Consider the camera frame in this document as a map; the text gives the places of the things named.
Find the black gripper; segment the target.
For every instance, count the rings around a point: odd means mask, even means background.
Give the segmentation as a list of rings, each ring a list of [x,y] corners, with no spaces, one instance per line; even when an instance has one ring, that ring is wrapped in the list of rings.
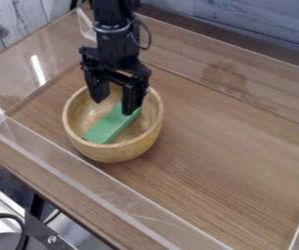
[[[103,25],[95,22],[95,46],[82,46],[82,70],[91,100],[98,104],[110,94],[109,82],[122,86],[122,114],[132,115],[148,93],[150,71],[140,62],[140,51],[149,48],[140,42],[140,22]]]

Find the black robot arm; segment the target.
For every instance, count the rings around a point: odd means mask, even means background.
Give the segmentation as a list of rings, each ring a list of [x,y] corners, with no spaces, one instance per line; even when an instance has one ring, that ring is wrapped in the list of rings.
[[[97,46],[79,48],[81,69],[89,95],[98,104],[110,94],[109,83],[122,88],[121,109],[129,116],[142,105],[150,70],[140,61],[140,26],[136,10],[141,0],[90,0],[91,31]]]

